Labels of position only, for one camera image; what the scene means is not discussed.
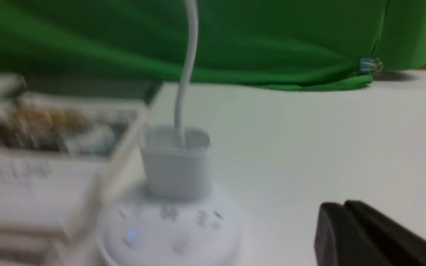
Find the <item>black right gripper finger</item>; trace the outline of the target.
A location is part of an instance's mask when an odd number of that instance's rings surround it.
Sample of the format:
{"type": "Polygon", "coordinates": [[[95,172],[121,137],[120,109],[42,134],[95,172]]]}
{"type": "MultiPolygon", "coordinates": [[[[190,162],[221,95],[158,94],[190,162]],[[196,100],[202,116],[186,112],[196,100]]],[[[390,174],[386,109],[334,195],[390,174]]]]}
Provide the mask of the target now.
{"type": "Polygon", "coordinates": [[[318,266],[426,266],[426,240],[362,201],[323,202],[318,266]]]}

